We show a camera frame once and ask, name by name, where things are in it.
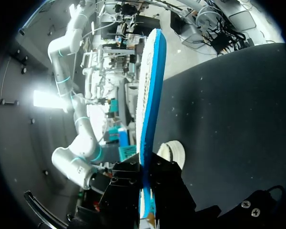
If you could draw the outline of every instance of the white sneaker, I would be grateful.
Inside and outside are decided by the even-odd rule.
[[[179,141],[169,141],[161,144],[157,153],[158,156],[167,161],[175,161],[183,169],[185,163],[185,150]]]

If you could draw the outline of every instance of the gray wall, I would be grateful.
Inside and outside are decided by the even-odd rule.
[[[8,53],[0,61],[1,92],[10,59],[2,98],[8,102],[16,99],[20,102],[19,106],[0,105],[0,167],[17,202],[36,223],[40,220],[23,198],[26,190],[31,190],[49,211],[62,220],[66,220],[66,213],[75,210],[74,195],[79,190],[51,163],[54,149],[68,146],[76,136],[72,114],[65,114],[61,109],[33,106],[34,90],[57,92],[47,47],[51,40],[65,33],[64,27],[70,20],[70,2],[57,0],[51,8],[45,9],[48,11],[34,19],[25,36],[18,34],[10,44],[9,53],[19,48],[21,57],[29,56],[26,74],[20,73],[21,64],[10,59]],[[48,36],[49,30],[53,32],[51,36]],[[70,56],[67,60],[71,71],[73,59]],[[31,118],[35,119],[33,125],[30,124]],[[47,170],[49,175],[45,176],[43,170]]]

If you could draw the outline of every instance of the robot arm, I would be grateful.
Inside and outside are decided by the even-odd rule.
[[[53,65],[57,89],[60,97],[65,100],[68,111],[72,110],[72,82],[70,70],[64,56],[78,52],[83,28],[95,9],[96,4],[94,4],[94,1],[81,1],[67,26],[66,34],[51,41],[48,47],[48,55]]]
[[[87,117],[83,95],[72,97],[72,80],[64,56],[78,52],[82,30],[94,11],[94,2],[81,1],[67,26],[66,34],[53,40],[48,47],[59,95],[66,102],[67,111],[74,111],[74,124],[78,134],[67,148],[59,147],[53,152],[52,163],[68,179],[84,189],[90,188],[89,182],[97,172],[92,163],[102,161],[102,149]]]

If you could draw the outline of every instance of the screw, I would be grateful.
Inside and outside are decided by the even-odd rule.
[[[28,60],[28,58],[29,58],[28,56],[25,56],[25,57],[21,60],[21,62],[22,62],[22,63],[26,62],[26,61]]]
[[[130,179],[130,180],[129,180],[129,183],[130,183],[131,185],[133,185],[133,184],[136,183],[136,182],[137,182],[136,179]]]
[[[21,74],[23,75],[23,74],[25,74],[26,72],[27,72],[27,68],[22,68]]]
[[[15,105],[19,106],[19,101],[15,100],[13,103],[12,102],[6,102],[5,99],[0,99],[0,105]]]
[[[49,174],[49,172],[47,170],[43,170],[42,173],[46,176]]]
[[[258,217],[260,214],[261,214],[261,210],[258,208],[253,209],[251,212],[251,216],[253,217]]]
[[[250,206],[251,206],[250,201],[244,200],[244,201],[242,202],[242,208],[249,208]]]
[[[113,177],[112,179],[111,179],[111,182],[113,182],[113,183],[115,183],[115,182],[117,182],[118,181],[118,178],[116,178],[116,177]]]

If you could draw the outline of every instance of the black fabric surface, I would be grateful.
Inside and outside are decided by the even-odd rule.
[[[286,188],[285,45],[236,51],[165,80],[154,152],[170,140],[185,147],[182,176],[197,210],[227,212],[257,189]]]

